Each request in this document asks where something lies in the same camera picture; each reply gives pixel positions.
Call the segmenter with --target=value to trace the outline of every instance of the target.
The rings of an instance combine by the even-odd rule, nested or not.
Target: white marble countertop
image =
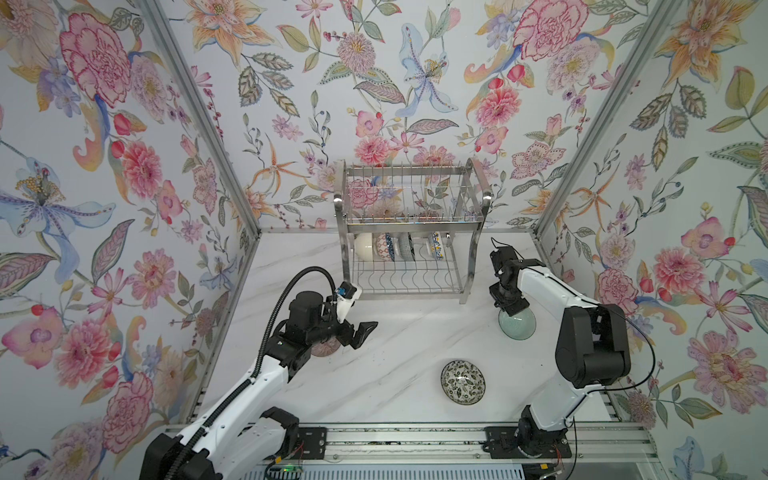
[[[537,257],[526,233],[496,233],[524,257]],[[488,294],[495,282],[490,234],[481,236],[472,294],[458,300],[358,301],[347,319],[377,321],[365,345],[342,347],[312,359],[274,400],[302,422],[510,422],[553,375],[560,319],[533,299],[537,318],[530,339],[508,338],[498,326],[498,309]],[[342,280],[337,233],[267,233],[262,237],[233,323],[208,386],[205,404],[220,398],[253,362],[277,297],[302,268],[318,265]],[[302,290],[324,296],[329,286],[320,274],[305,276],[288,296],[278,320],[287,318],[290,300]],[[461,406],[440,386],[446,363],[465,359],[482,371],[483,399]],[[607,421],[599,395],[584,402],[577,419]]]

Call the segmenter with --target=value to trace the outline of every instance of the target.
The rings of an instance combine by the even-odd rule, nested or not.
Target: wire rack
[[[443,296],[466,302],[492,199],[478,161],[459,167],[347,167],[339,161],[335,190],[344,278],[362,287],[361,299]],[[368,233],[372,238],[409,233],[413,259],[370,261],[356,254],[355,237]],[[442,239],[440,255],[432,248],[435,233]],[[457,243],[459,235],[469,242]],[[457,255],[455,247],[460,253],[468,250],[466,256]]]

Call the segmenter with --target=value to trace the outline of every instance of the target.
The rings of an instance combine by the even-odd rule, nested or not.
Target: wall
[[[544,210],[653,4],[186,0],[163,8],[262,226],[332,227],[339,159],[476,157],[496,196],[487,225],[509,228],[531,227]],[[424,190],[422,208],[435,209],[439,193]],[[357,203],[402,208],[407,199],[392,195],[371,189]]]
[[[248,268],[166,66],[131,0],[0,1],[2,478],[136,478]]]
[[[653,377],[615,399],[681,480],[768,472],[766,18],[765,2],[684,6],[544,238],[653,343]],[[652,364],[628,334],[625,385]]]

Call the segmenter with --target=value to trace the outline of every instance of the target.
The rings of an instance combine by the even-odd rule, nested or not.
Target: black mounting plate
[[[520,452],[515,440],[517,427],[485,427],[485,445],[482,446],[484,452],[490,453],[491,458],[530,458]],[[560,456],[570,458],[571,447],[568,443],[558,445]],[[557,458],[558,453],[552,446],[545,454],[539,458]]]
[[[324,460],[326,457],[326,435],[324,427],[299,427],[299,444],[304,442],[302,460]]]

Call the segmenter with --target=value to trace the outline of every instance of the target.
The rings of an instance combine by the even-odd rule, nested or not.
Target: blue lily
[[[412,24],[402,26],[402,48],[400,48],[400,63],[406,68],[405,81],[413,87],[413,100],[405,108],[395,112],[398,117],[412,117],[419,107],[419,102],[429,96],[429,103],[435,110],[448,113],[458,110],[451,103],[451,98],[437,91],[435,84],[440,82],[441,76],[448,70],[448,54],[443,52],[437,60],[427,59],[422,67],[419,56],[422,54],[424,42],[419,30]]]
[[[215,290],[217,288],[221,288],[222,286],[227,290],[233,290],[235,286],[234,283],[232,283],[230,276],[235,270],[236,264],[237,257],[232,260],[232,263],[230,263],[227,268],[224,268],[224,262],[221,261],[221,257],[216,257],[216,266],[214,267],[214,272],[216,272],[216,275],[213,275],[210,271],[203,273],[203,275],[200,277],[200,285],[208,288],[208,290]]]
[[[54,274],[56,283],[64,283],[80,264],[80,256],[69,241],[68,235],[75,226],[95,228],[107,223],[112,217],[114,204],[102,206],[96,202],[85,202],[76,207],[59,205],[65,200],[59,190],[61,186],[53,169],[27,157],[29,170],[16,171],[16,189],[24,198],[14,197],[0,189],[0,218],[17,237],[26,237],[30,232],[42,232],[53,237],[61,251],[61,261]]]

